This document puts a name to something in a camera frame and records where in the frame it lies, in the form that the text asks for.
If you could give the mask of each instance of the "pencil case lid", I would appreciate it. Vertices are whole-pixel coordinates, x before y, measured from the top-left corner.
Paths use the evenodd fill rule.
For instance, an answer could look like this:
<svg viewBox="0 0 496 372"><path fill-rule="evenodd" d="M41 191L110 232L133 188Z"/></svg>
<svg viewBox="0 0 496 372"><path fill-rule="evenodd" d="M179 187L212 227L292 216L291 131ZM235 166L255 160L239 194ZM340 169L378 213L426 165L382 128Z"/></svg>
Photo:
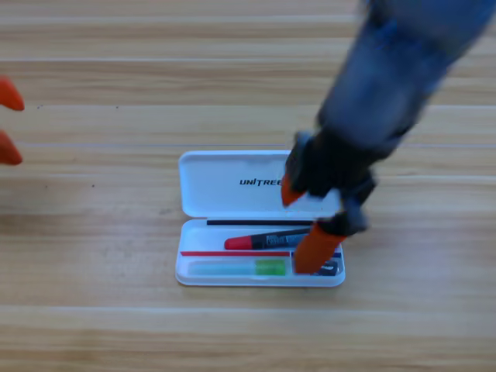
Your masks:
<svg viewBox="0 0 496 372"><path fill-rule="evenodd" d="M179 159L184 213L207 219L308 219L339 211L339 196L307 195L285 208L281 178L289 150L190 151Z"/></svg>

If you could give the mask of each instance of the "orange fingertip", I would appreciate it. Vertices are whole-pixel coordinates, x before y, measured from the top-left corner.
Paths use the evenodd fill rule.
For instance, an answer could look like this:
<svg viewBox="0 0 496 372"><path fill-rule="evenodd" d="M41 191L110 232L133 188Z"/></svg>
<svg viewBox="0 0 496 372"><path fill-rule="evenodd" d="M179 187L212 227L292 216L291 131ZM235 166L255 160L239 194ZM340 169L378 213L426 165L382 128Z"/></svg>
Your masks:
<svg viewBox="0 0 496 372"><path fill-rule="evenodd" d="M345 238L345 236L330 235L318 225L314 225L294 252L294 272L296 274L318 272Z"/></svg>
<svg viewBox="0 0 496 372"><path fill-rule="evenodd" d="M0 164L19 165L21 163L22 156L16 145L7 133L0 131Z"/></svg>
<svg viewBox="0 0 496 372"><path fill-rule="evenodd" d="M284 207L287 207L294 202L296 202L299 198L302 197L304 192L295 192L291 190L291 182L288 179L288 176L285 175L282 178L281 182L281 198L282 198L282 204Z"/></svg>
<svg viewBox="0 0 496 372"><path fill-rule="evenodd" d="M14 111L24 110L22 96L12 81L6 76L0 77L0 105L4 105Z"/></svg>

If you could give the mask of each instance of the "wooden surface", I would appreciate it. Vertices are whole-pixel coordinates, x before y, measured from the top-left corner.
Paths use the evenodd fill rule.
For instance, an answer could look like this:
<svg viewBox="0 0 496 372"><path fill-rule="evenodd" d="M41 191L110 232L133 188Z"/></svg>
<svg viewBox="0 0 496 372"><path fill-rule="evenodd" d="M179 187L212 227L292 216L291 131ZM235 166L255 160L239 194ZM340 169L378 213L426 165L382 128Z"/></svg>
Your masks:
<svg viewBox="0 0 496 372"><path fill-rule="evenodd" d="M496 42L460 62L378 173L332 290L174 278L177 159L313 125L355 1L8 0L0 371L496 370Z"/></svg>

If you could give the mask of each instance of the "robotic arm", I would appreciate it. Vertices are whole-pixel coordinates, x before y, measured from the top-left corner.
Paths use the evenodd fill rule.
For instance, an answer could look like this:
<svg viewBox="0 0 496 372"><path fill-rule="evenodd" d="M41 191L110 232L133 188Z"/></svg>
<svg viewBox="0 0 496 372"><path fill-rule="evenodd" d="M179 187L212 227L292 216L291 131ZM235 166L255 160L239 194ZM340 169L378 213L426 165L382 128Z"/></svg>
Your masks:
<svg viewBox="0 0 496 372"><path fill-rule="evenodd" d="M24 100L19 91L6 76L0 76L0 105L12 111L24 111ZM16 145L4 130L0 130L0 164L16 166L22 163L22 156Z"/></svg>
<svg viewBox="0 0 496 372"><path fill-rule="evenodd" d="M477 42L496 0L370 0L367 17L316 118L297 133L281 185L285 206L335 188L342 211L315 222L294 268L313 274L347 237L367 230L361 210L386 160L419 121L450 68Z"/></svg>

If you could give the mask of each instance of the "red cap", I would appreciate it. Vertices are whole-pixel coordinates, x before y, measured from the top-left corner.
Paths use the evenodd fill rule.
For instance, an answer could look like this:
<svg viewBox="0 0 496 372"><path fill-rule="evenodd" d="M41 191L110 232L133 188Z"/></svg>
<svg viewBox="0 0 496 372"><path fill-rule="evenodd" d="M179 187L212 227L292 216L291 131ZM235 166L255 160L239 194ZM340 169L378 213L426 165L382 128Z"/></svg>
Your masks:
<svg viewBox="0 0 496 372"><path fill-rule="evenodd" d="M22 156L16 145L5 131L0 130L0 164L19 165L21 163Z"/></svg>
<svg viewBox="0 0 496 372"><path fill-rule="evenodd" d="M227 239L224 248L227 250L251 250L251 237L241 236L240 238Z"/></svg>
<svg viewBox="0 0 496 372"><path fill-rule="evenodd" d="M6 76L0 76L0 105L4 105L14 111L24 111L22 96Z"/></svg>

